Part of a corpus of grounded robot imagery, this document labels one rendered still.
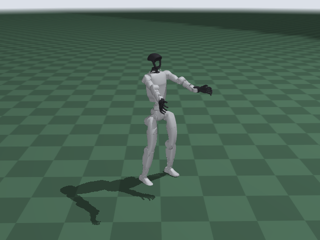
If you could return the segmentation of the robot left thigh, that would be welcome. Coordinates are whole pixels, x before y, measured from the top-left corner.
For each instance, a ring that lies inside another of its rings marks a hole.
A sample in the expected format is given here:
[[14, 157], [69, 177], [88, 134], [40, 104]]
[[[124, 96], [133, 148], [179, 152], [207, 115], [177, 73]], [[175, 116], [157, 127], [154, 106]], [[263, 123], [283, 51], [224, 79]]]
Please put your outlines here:
[[165, 146], [168, 149], [172, 149], [173, 146], [176, 144], [176, 140], [177, 140], [176, 119], [175, 119], [175, 115], [170, 111], [166, 111], [165, 115], [166, 116], [165, 116], [164, 120], [167, 122], [166, 123], [166, 130], [167, 130], [168, 139], [169, 139], [165, 142]]

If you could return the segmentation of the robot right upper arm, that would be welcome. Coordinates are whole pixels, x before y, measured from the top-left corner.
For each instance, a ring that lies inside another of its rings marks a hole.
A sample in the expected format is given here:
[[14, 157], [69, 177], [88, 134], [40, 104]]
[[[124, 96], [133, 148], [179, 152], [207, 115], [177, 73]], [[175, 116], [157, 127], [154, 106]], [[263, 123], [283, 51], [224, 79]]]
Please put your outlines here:
[[149, 89], [151, 85], [153, 85], [155, 90], [159, 90], [159, 86], [157, 84], [153, 84], [153, 82], [151, 81], [151, 77], [147, 74], [145, 74], [144, 77], [142, 78], [142, 83], [144, 83]]

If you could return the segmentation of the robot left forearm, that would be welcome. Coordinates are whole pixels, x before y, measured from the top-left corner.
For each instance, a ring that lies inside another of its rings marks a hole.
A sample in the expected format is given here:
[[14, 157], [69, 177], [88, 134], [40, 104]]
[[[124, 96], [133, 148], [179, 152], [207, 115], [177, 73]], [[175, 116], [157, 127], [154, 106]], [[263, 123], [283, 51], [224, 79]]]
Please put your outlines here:
[[190, 92], [194, 92], [194, 93], [197, 93], [198, 92], [198, 89], [197, 88], [193, 88], [195, 87], [194, 85], [190, 84], [186, 79], [185, 81], [183, 82], [182, 86], [184, 88], [187, 88]]

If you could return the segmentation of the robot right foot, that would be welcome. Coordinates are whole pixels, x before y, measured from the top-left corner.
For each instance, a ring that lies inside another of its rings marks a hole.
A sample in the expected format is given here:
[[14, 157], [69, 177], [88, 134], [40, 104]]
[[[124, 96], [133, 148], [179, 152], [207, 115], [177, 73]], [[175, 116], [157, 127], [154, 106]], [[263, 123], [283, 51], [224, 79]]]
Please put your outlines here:
[[148, 177], [142, 177], [142, 174], [139, 175], [139, 180], [141, 180], [144, 184], [148, 186], [152, 186], [153, 183], [148, 179]]

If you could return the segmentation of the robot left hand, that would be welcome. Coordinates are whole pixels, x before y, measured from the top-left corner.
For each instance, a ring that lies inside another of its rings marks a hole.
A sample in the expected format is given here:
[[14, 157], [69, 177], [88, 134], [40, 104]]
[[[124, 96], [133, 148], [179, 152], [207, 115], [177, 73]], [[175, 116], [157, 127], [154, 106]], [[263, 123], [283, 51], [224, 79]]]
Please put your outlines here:
[[210, 96], [212, 95], [212, 92], [213, 92], [212, 88], [208, 87], [208, 85], [203, 85], [201, 87], [194, 86], [193, 88], [197, 89], [197, 93], [199, 93], [199, 92], [207, 93], [207, 94], [210, 94]]

